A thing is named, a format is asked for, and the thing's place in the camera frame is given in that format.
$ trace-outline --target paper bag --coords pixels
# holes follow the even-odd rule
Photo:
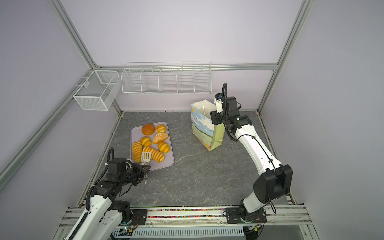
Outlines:
[[[213,125],[210,112],[216,106],[207,100],[191,104],[192,132],[211,151],[223,143],[224,124]]]

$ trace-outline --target white wall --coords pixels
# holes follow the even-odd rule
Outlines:
[[[87,70],[45,0],[0,1],[0,168]]]
[[[45,0],[0,1],[0,168],[88,68]],[[116,120],[73,103],[0,192],[1,239],[52,239]]]
[[[316,0],[262,112],[320,239],[382,239],[383,12]]]
[[[271,77],[271,70],[213,71],[211,94],[126,95],[120,92],[116,99],[124,111],[188,110],[196,101],[213,102],[215,94],[220,93],[223,83],[227,82],[228,96],[236,97],[242,109],[256,109]]]
[[[275,63],[302,0],[63,0],[97,64]]]

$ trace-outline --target white mesh basket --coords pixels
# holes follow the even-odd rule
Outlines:
[[[209,65],[124,68],[122,91],[126,94],[211,93]]]
[[[117,71],[94,70],[73,97],[83,110],[108,111],[120,87]]]

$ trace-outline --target round brown bun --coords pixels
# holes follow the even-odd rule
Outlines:
[[[155,126],[150,123],[147,123],[142,127],[141,131],[144,135],[152,135],[155,132]]]

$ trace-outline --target dark gray countertop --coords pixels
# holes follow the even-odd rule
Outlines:
[[[266,143],[257,113],[243,114]],[[223,144],[209,152],[192,134],[190,112],[125,112],[111,142],[115,157],[130,158],[132,128],[161,121],[168,124],[175,163],[149,172],[146,185],[140,183],[116,200],[129,201],[134,207],[238,205],[253,191],[257,169],[243,145],[225,134]],[[285,197],[282,200],[280,204],[288,204]]]

